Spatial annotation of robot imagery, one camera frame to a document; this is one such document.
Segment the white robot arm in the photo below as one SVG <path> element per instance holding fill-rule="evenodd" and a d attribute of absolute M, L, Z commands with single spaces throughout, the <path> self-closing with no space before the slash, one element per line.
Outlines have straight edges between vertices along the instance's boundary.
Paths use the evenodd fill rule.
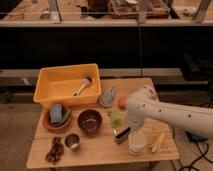
<path fill-rule="evenodd" d="M 213 139 L 213 109 L 160 102 L 155 90 L 142 85 L 126 100 L 126 119 L 131 130 L 140 129 L 146 118 L 182 127 Z"/>

